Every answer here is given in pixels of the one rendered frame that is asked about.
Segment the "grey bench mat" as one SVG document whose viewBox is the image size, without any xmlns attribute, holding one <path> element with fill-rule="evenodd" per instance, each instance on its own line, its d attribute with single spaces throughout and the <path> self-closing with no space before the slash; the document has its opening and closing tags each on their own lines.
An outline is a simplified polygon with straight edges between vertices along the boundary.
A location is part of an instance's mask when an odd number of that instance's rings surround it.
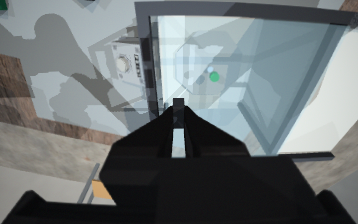
<svg viewBox="0 0 358 224">
<path fill-rule="evenodd" d="M 339 10 L 345 0 L 5 0 L 0 54 L 20 59 L 37 117 L 122 136 L 150 122 L 145 87 L 119 80 L 110 44 L 138 37 L 140 1 Z"/>
</svg>

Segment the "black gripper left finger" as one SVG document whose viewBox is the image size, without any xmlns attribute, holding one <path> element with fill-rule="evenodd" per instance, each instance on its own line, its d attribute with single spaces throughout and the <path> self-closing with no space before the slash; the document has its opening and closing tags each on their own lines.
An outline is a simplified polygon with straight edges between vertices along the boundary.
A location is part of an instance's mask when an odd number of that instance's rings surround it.
<svg viewBox="0 0 358 224">
<path fill-rule="evenodd" d="M 173 106 L 169 106 L 159 117 L 114 142 L 106 158 L 113 155 L 172 158 L 172 146 Z"/>
</svg>

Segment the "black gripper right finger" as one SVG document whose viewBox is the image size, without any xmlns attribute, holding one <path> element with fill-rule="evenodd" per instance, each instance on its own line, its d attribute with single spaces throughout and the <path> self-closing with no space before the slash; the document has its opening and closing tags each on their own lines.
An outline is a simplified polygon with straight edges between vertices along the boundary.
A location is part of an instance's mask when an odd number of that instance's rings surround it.
<svg viewBox="0 0 358 224">
<path fill-rule="evenodd" d="M 184 143 L 186 158 L 251 157 L 244 142 L 202 119 L 186 105 Z"/>
</svg>

